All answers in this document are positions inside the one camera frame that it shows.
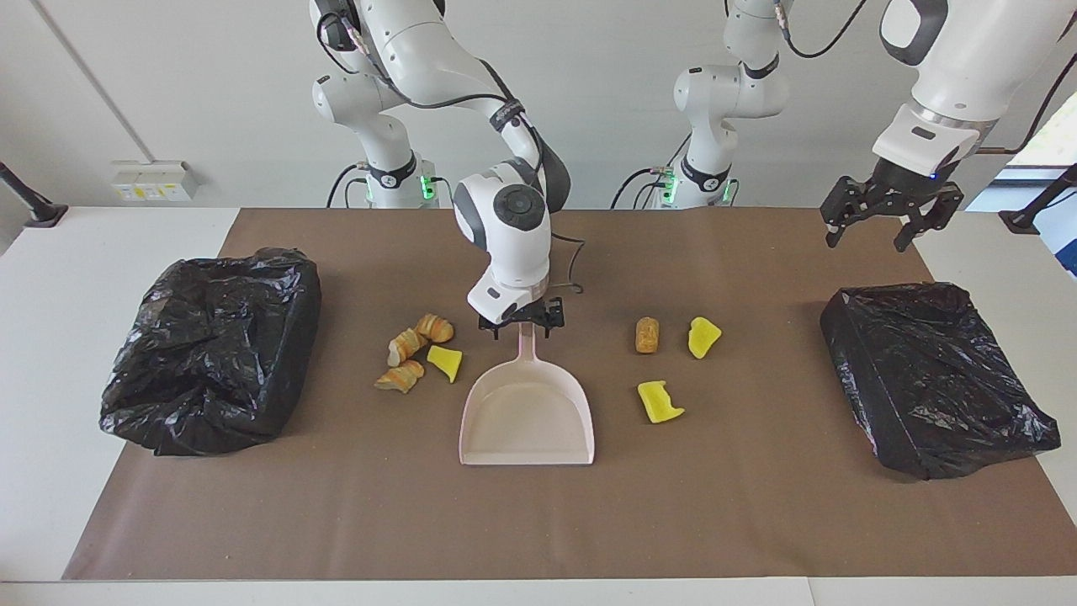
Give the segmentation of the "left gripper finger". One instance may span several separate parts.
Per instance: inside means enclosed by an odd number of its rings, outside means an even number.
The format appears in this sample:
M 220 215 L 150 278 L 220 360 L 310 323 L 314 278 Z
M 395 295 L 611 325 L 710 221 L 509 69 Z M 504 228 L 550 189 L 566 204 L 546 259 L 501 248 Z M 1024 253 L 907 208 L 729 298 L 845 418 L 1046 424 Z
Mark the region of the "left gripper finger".
M 830 194 L 820 205 L 820 217 L 826 223 L 827 246 L 838 246 L 847 227 L 873 217 L 880 203 L 880 189 L 872 179 L 859 183 L 852 177 L 839 177 Z
M 959 187 L 943 187 L 932 196 L 903 195 L 899 205 L 903 226 L 894 238 L 894 248 L 899 253 L 905 252 L 920 235 L 945 229 L 964 199 L 964 192 Z

